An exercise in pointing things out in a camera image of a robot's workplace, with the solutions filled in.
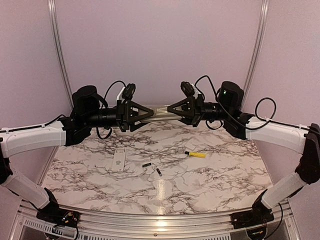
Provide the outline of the small white remote control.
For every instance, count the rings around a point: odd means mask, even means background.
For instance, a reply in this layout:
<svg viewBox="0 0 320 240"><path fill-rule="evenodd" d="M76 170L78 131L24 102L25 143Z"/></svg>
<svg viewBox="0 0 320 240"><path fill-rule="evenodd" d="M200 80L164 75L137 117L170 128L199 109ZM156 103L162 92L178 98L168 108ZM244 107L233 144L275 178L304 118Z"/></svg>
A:
<svg viewBox="0 0 320 240"><path fill-rule="evenodd" d="M153 110L153 115L142 120L139 120L141 123L151 123L151 122L163 122L163 121L177 121L181 120L182 117L168 112L168 106L148 106L147 108Z"/></svg>

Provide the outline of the black battery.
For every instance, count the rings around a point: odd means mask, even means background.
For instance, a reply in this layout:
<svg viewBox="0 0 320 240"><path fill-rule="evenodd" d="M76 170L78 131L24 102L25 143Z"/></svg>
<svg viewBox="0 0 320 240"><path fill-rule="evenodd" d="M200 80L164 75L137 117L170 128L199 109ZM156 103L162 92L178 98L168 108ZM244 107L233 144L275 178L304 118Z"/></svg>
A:
<svg viewBox="0 0 320 240"><path fill-rule="evenodd" d="M151 166L151 165L152 165L151 162L150 162L150 163L146 163L146 164L143 164L143 165L142 165L142 168L149 167L149 166Z"/></svg>
<svg viewBox="0 0 320 240"><path fill-rule="evenodd" d="M161 173L160 169L159 169L159 168L156 168L156 171L157 171L158 175L159 175L160 177L162 177L162 173Z"/></svg>

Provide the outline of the large white remote control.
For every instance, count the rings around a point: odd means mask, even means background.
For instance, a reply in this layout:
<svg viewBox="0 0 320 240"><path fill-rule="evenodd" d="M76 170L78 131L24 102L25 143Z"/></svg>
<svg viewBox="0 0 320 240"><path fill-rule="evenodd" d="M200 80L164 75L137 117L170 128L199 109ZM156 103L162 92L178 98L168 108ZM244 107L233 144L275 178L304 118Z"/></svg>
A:
<svg viewBox="0 0 320 240"><path fill-rule="evenodd" d="M114 172L122 172L125 168L126 161L126 149L117 148L113 155L113 161L111 165L111 170Z"/></svg>

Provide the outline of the yellow handled screwdriver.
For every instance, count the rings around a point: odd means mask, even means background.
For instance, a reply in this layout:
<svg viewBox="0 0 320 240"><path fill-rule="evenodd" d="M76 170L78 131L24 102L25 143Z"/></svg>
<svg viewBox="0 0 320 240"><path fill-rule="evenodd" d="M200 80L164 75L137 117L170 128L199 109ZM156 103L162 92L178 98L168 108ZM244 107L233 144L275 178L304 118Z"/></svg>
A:
<svg viewBox="0 0 320 240"><path fill-rule="evenodd" d="M196 157L196 158L205 158L206 154L204 153L199 153L199 152L190 152L190 151L185 151L184 152L188 156Z"/></svg>

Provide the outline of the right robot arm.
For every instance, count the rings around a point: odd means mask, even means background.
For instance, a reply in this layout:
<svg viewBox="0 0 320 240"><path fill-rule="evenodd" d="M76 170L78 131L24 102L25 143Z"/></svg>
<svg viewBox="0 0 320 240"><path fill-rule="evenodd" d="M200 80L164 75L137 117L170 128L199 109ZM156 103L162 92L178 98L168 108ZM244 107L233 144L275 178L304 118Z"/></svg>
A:
<svg viewBox="0 0 320 240"><path fill-rule="evenodd" d="M252 224L260 223L267 216L267 210L293 196L305 185L319 181L319 125L297 126L242 112L244 91L234 82L224 81L221 84L219 91L214 92L216 102L206 102L194 84L183 81L180 87L186 98L168 106L167 110L181 116L182 123L196 127L200 121L221 121L223 128L235 138L266 142L301 154L295 171L267 189L254 202L253 209L247 214Z"/></svg>

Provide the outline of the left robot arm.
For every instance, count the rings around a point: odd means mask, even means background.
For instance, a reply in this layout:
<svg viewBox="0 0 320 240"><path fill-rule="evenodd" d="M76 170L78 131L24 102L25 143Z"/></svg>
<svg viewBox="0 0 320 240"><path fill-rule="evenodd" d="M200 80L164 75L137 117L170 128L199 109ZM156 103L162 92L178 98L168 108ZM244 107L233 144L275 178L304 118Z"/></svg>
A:
<svg viewBox="0 0 320 240"><path fill-rule="evenodd" d="M28 151L80 144L93 128L118 127L133 132L144 126L141 121L151 117L152 109L132 101L136 86L123 87L114 107L98 94L94 85L86 85L72 94L70 116L58 116L48 123L0 131L0 184L31 202L53 223L63 219L63 211L53 193L10 167L9 158Z"/></svg>

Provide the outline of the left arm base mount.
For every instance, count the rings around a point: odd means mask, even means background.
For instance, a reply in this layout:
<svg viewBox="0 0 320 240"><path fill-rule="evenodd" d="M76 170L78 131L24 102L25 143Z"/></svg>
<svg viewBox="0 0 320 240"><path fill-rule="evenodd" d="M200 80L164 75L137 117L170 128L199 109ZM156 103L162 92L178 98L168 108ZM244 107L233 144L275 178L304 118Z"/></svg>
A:
<svg viewBox="0 0 320 240"><path fill-rule="evenodd" d="M36 214L36 218L55 224L57 226L67 226L75 228L78 226L80 213L78 211L62 208L52 210L49 213L44 212L43 210L39 210Z"/></svg>

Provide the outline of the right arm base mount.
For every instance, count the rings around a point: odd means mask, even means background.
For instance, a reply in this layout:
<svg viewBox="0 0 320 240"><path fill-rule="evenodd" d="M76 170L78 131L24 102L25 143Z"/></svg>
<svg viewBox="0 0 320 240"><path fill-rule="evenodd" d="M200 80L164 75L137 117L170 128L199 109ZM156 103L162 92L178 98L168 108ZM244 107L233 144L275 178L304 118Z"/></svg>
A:
<svg viewBox="0 0 320 240"><path fill-rule="evenodd" d="M275 219L272 211L262 211L258 209L235 212L230 215L230 218L234 229L263 225Z"/></svg>

